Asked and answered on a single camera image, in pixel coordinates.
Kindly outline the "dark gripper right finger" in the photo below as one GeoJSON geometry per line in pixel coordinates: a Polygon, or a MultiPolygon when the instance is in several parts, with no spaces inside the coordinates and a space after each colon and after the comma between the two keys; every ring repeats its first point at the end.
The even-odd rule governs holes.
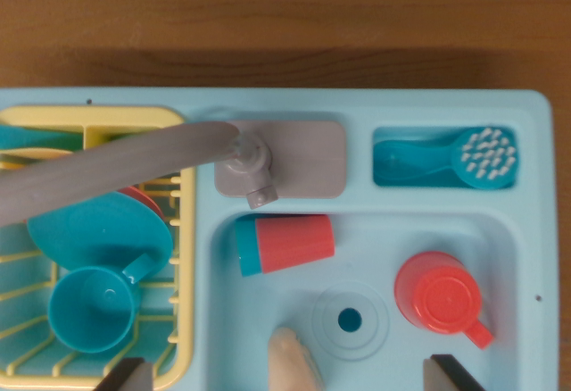
{"type": "Polygon", "coordinates": [[[424,391],[484,391],[451,354],[433,354],[423,361],[424,391]]]}

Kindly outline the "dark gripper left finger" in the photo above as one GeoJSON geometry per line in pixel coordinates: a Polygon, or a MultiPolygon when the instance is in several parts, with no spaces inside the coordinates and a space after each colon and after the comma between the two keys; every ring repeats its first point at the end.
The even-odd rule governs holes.
{"type": "Polygon", "coordinates": [[[98,384],[98,391],[153,391],[153,365],[145,359],[121,360],[98,384]]]}

